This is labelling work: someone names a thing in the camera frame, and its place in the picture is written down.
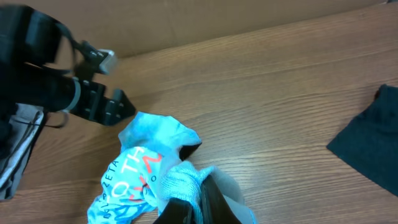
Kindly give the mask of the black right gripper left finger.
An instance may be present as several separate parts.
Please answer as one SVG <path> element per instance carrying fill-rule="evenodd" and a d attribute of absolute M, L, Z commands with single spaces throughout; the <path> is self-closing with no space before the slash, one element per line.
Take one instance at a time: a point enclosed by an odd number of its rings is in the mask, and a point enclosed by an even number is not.
<path fill-rule="evenodd" d="M 171 198 L 153 224 L 194 224 L 192 205 L 178 198 Z"/>

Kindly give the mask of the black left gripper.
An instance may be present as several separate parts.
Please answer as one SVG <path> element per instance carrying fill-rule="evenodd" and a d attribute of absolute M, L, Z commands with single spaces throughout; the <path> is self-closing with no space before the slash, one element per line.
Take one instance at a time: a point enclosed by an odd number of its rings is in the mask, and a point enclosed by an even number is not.
<path fill-rule="evenodd" d="M 76 77 L 72 80 L 75 95 L 70 104 L 71 114 L 102 125 L 115 125 L 135 115 L 135 106 L 122 90 L 114 90 L 113 96 L 107 98 L 104 95 L 106 86 L 87 80 L 79 81 Z"/>

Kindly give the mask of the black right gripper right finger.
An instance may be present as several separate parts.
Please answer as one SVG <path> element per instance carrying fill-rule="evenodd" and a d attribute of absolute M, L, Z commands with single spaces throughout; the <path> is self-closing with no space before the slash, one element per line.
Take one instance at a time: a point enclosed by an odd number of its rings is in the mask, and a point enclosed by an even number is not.
<path fill-rule="evenodd" d="M 203 224 L 241 224 L 211 175 L 201 184 L 201 212 Z"/>

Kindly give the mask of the light blue printed t-shirt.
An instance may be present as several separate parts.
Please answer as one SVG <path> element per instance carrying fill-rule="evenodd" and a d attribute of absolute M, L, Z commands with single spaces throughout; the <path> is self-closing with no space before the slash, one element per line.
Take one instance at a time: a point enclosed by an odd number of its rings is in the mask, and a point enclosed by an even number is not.
<path fill-rule="evenodd" d="M 88 223 L 131 223 L 144 212 L 163 213 L 177 198 L 193 207 L 197 223 L 203 223 L 200 186 L 212 177 L 222 199 L 241 223 L 256 223 L 244 203 L 238 183 L 215 166 L 197 170 L 180 153 L 202 141 L 193 130 L 171 116 L 139 112 L 119 133 L 121 153 L 101 178 L 103 192 L 87 211 Z"/>

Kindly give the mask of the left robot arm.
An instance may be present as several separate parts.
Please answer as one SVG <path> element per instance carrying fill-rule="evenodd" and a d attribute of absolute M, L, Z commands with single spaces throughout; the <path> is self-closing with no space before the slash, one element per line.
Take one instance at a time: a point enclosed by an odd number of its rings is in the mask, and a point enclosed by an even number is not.
<path fill-rule="evenodd" d="M 108 75 L 117 58 L 112 50 L 77 42 L 58 20 L 27 5 L 1 6 L 1 151 L 11 138 L 17 104 L 65 111 L 104 126 L 135 115 L 136 108 L 116 89 L 93 81 Z"/>

